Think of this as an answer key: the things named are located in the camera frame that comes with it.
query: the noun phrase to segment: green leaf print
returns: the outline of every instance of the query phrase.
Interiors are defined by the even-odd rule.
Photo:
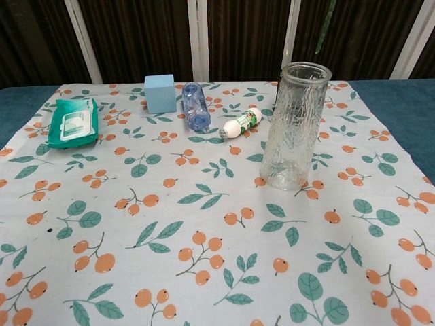
[[[340,257],[340,259],[338,260],[338,266],[340,266],[340,271],[343,274],[347,274],[346,261],[342,257]]]
[[[269,221],[261,228],[264,232],[274,232],[283,227],[284,222],[281,221]]]
[[[326,260],[326,261],[331,261],[334,260],[331,256],[326,255],[325,253],[318,253],[316,255],[317,258],[321,259],[321,260]]]
[[[12,158],[9,160],[9,162],[15,162],[15,163],[27,163],[33,160],[33,156],[20,156],[19,158]]]
[[[381,236],[383,236],[383,231],[382,229],[377,226],[377,225],[370,225],[368,227],[368,232],[372,235],[375,236],[376,238],[379,238]]]
[[[353,201],[353,207],[355,207],[355,209],[358,212],[363,213],[363,214],[373,212],[372,205],[370,205],[369,202],[362,200],[362,199],[355,199]]]
[[[263,154],[254,154],[254,155],[248,156],[246,159],[251,161],[251,162],[260,163],[263,161]]]
[[[385,209],[378,209],[376,211],[376,217],[380,222],[388,226],[395,226],[400,223],[400,219],[396,214]]]
[[[76,200],[67,209],[68,215],[80,215],[86,209],[86,203],[81,200]]]
[[[200,200],[202,197],[204,197],[204,195],[202,195],[202,194],[190,194],[190,195],[180,199],[178,201],[178,204],[192,204],[193,202]]]
[[[234,276],[232,275],[232,272],[230,270],[227,270],[224,268],[224,280],[225,283],[232,289],[232,286],[234,284]]]
[[[362,259],[361,259],[360,252],[353,245],[351,245],[351,255],[354,262],[360,265],[360,267],[362,267]]]
[[[388,163],[379,163],[378,169],[387,176],[392,176],[396,174],[396,170],[394,170],[394,167],[389,165]]]
[[[38,148],[36,149],[36,155],[43,156],[44,154],[48,153],[50,148],[47,144],[39,144]]]
[[[397,156],[390,153],[384,153],[381,155],[381,157],[388,163],[397,163],[397,161],[399,160]]]
[[[240,281],[246,284],[256,284],[260,282],[260,279],[257,276],[246,276],[242,278]]]
[[[285,232],[288,244],[293,247],[299,240],[299,231],[295,227],[291,227]]]
[[[31,175],[32,173],[34,173],[38,168],[39,168],[38,165],[30,165],[30,166],[28,166],[28,167],[26,167],[26,168],[23,168],[23,169],[22,169],[22,170],[21,170],[21,171],[16,175],[16,177],[15,177],[14,179],[15,179],[15,180],[18,180],[18,179],[25,178],[25,177]]]
[[[290,306],[290,318],[293,323],[302,323],[307,319],[307,311],[302,304],[292,304]]]
[[[12,244],[9,243],[3,243],[0,247],[0,249],[4,252],[4,253],[13,253],[16,251],[15,247]]]
[[[124,316],[121,310],[112,301],[99,301],[95,304],[95,308],[97,308],[100,314],[102,314],[104,317],[110,319],[119,319]]]
[[[275,204],[267,204],[266,207],[267,207],[267,210],[269,212],[271,212],[271,214],[273,214],[274,216],[285,217],[284,210],[280,206],[275,205]]]
[[[73,302],[74,318],[80,326],[90,326],[89,315],[86,309],[77,301]]]
[[[324,302],[325,315],[335,325],[344,323],[349,318],[346,305],[336,297],[329,297]]]
[[[222,195],[216,195],[210,199],[208,199],[208,201],[206,201],[204,203],[204,205],[201,206],[200,209],[209,209],[210,207],[212,207],[214,204],[216,204],[219,199],[222,197]]]
[[[73,233],[73,229],[70,228],[69,226],[67,226],[58,232],[57,238],[59,240],[66,239],[66,238],[69,238],[72,235],[72,233]]]
[[[332,267],[332,263],[327,262],[327,263],[321,263],[319,265],[319,267],[317,267],[317,272],[318,273],[324,273],[327,272],[328,270],[330,270]]]
[[[138,237],[138,239],[136,241],[135,247],[139,246],[143,241],[145,241],[151,235],[151,233],[156,228],[156,225],[157,225],[157,222],[153,222],[153,223],[149,224],[149,226],[147,226],[145,229],[143,229],[141,235]]]
[[[365,163],[373,163],[373,159],[370,156],[363,155],[361,158],[363,161],[365,161]]]
[[[152,155],[150,155],[150,156],[147,157],[146,162],[147,162],[149,165],[153,165],[153,164],[157,164],[157,163],[159,163],[159,162],[161,161],[161,159],[162,159],[162,157],[161,157],[160,155],[152,154]]]
[[[325,242],[325,245],[327,245],[329,249],[332,249],[335,251],[345,250],[342,246],[340,246],[339,244],[333,243],[333,242]]]
[[[147,171],[148,167],[146,165],[138,164],[131,169],[131,176],[133,178],[139,178],[142,177]]]
[[[319,299],[324,294],[324,289],[319,280],[310,273],[302,273],[299,276],[298,287],[300,294],[311,301]]]
[[[173,236],[176,231],[180,229],[180,227],[183,225],[183,222],[173,222],[169,224],[167,227],[165,227],[156,237],[156,239],[166,239],[170,236]]]
[[[26,257],[27,254],[27,246],[25,246],[19,254],[17,254],[17,256],[14,258],[13,262],[12,262],[12,267],[13,268],[17,268],[18,265],[20,265],[20,263],[22,262],[22,260],[24,259],[24,257]]]
[[[256,262],[257,262],[257,254],[253,253],[247,259],[246,269],[249,270],[249,269],[253,268],[253,266],[256,264]]]
[[[241,293],[229,295],[228,297],[225,298],[225,300],[228,300],[232,304],[239,304],[239,305],[250,304],[251,302],[253,302],[253,300],[250,297]]]
[[[237,257],[237,267],[242,271],[245,272],[245,260],[243,260],[242,256]]]
[[[202,191],[202,192],[207,192],[208,194],[211,194],[212,192],[211,192],[211,189],[208,187],[208,186],[206,186],[206,185],[202,185],[202,184],[200,184],[200,183],[197,183],[196,185],[195,185],[200,191]]]
[[[171,251],[167,246],[161,243],[151,242],[148,244],[148,247],[155,253],[168,253]]]
[[[97,212],[87,212],[79,220],[79,225],[82,228],[93,228],[101,221],[101,214]]]
[[[92,300],[95,299],[96,297],[99,297],[100,295],[103,295],[104,293],[106,293],[107,291],[109,291],[111,289],[111,287],[113,286],[113,284],[111,283],[107,283],[107,284],[103,284],[99,287],[97,287],[94,291],[92,291],[92,293],[89,295],[88,300]]]

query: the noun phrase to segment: clear glass cylinder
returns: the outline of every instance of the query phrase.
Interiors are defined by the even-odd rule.
[[[276,188],[293,190],[307,180],[331,71],[310,62],[282,69],[261,177]]]

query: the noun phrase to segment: floral tablecloth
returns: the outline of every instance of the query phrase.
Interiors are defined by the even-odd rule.
[[[203,83],[201,133],[181,87],[149,114],[141,84],[64,85],[0,151],[0,325],[431,323],[435,189],[348,83],[297,192],[259,178],[275,82]],[[95,99],[95,144],[46,145],[60,98]]]

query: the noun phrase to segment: green wet wipes pack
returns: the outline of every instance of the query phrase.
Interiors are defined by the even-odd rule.
[[[78,147],[98,138],[98,111],[94,100],[57,100],[48,132],[52,148]]]

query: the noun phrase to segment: blue sponge block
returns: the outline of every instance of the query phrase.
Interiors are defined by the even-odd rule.
[[[177,111],[173,75],[146,76],[144,88],[149,113]]]

